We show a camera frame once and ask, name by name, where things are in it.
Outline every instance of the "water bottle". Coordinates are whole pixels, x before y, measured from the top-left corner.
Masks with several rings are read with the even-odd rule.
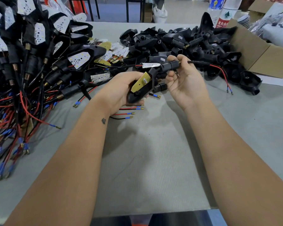
[[[217,20],[220,16],[221,9],[223,7],[225,0],[211,0],[208,7],[208,13],[210,14],[214,27],[216,26]]]
[[[225,28],[236,14],[242,0],[226,0],[220,13],[216,28]]]

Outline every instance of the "cardboard box flap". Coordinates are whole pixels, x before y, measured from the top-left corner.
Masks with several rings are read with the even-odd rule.
[[[270,44],[249,71],[283,78],[283,48]]]
[[[227,28],[237,26],[237,31],[232,36],[230,43],[234,45],[236,51],[242,53],[239,62],[249,69],[260,58],[260,56],[269,48],[270,44],[252,34],[234,19],[227,24]]]
[[[265,0],[255,0],[252,5],[248,8],[249,11],[255,11],[259,13],[267,13],[272,7],[273,2]]]

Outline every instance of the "person's left arm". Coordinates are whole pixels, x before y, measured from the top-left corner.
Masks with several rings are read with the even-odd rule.
[[[91,99],[5,226],[90,225],[109,116],[127,104],[129,84],[142,75],[120,73]]]

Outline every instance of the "hand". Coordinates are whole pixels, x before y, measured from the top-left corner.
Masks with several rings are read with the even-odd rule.
[[[176,101],[176,103],[186,111],[187,108],[195,103],[209,99],[204,79],[194,64],[188,64],[188,58],[184,55],[168,56],[168,61],[181,61],[180,68],[177,69],[177,74],[174,71],[169,71],[166,77],[168,89]]]
[[[127,94],[130,90],[129,85],[138,80],[144,73],[130,71],[117,74],[111,79],[94,97],[99,100],[109,114],[115,114],[123,105],[128,105]],[[134,105],[142,105],[144,100],[140,100]]]

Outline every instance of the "person's right arm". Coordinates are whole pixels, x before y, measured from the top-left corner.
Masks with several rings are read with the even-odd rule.
[[[177,58],[181,60],[179,75],[170,71],[166,83],[195,133],[227,225],[283,226],[283,181],[223,118],[194,65],[183,55]],[[213,133],[209,140],[207,133]]]

